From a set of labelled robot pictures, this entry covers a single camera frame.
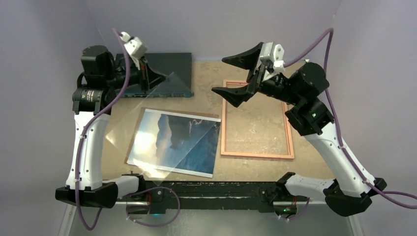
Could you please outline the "clear transparent sheet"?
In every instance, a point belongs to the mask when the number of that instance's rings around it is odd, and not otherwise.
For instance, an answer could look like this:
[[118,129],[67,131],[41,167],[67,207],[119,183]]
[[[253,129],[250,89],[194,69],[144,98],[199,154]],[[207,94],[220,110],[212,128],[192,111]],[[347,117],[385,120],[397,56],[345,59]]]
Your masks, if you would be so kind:
[[171,173],[211,178],[221,118],[197,109],[180,76],[116,104],[101,166],[105,179],[135,173],[160,184]]

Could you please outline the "brown cardboard backing board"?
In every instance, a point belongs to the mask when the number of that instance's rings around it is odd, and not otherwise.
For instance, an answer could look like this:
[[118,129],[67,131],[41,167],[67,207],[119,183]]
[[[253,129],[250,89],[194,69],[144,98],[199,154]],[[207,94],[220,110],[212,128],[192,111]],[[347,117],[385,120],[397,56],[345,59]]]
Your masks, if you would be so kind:
[[142,108],[126,162],[173,168],[220,122],[218,116]]

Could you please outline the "blue landscape photo print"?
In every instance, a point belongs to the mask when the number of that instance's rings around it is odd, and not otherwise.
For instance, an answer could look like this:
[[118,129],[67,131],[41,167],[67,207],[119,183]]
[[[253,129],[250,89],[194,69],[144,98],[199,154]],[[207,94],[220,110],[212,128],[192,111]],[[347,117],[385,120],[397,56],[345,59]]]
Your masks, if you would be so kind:
[[151,178],[169,172],[212,178],[221,119],[142,108],[126,163]]

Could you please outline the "pink wooden picture frame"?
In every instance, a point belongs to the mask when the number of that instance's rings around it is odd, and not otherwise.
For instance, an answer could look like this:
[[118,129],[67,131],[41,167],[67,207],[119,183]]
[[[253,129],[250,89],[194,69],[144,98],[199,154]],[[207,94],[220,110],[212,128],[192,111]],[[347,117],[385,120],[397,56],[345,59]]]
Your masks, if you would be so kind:
[[253,101],[235,108],[222,101],[220,153],[224,157],[293,160],[292,129],[285,118],[284,102]]

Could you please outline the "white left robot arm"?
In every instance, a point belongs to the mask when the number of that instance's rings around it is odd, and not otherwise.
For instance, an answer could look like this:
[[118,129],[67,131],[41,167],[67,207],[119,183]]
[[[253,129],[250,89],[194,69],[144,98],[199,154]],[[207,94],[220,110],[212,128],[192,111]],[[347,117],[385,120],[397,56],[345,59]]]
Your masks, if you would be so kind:
[[145,198],[147,188],[140,175],[103,180],[101,160],[114,103],[131,85],[149,91],[167,80],[150,68],[146,51],[144,46],[126,46],[120,61],[103,45],[83,50],[83,71],[72,95],[76,128],[72,164],[65,185],[55,191],[56,200],[77,207],[112,208],[125,195],[134,201]]

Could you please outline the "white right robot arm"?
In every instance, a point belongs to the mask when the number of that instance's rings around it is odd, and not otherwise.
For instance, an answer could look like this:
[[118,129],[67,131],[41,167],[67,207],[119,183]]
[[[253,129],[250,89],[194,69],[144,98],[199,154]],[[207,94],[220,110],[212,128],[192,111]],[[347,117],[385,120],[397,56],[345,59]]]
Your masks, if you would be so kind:
[[372,204],[371,197],[384,190],[387,183],[370,174],[337,136],[336,119],[319,99],[329,87],[324,69],[307,62],[286,77],[283,56],[280,44],[260,42],[245,52],[224,57],[223,63],[248,72],[246,85],[213,87],[212,91],[234,107],[256,93],[290,104],[285,112],[289,124],[316,149],[334,174],[334,179],[318,179],[288,172],[277,181],[276,196],[282,200],[303,196],[323,201],[344,217],[364,212]]

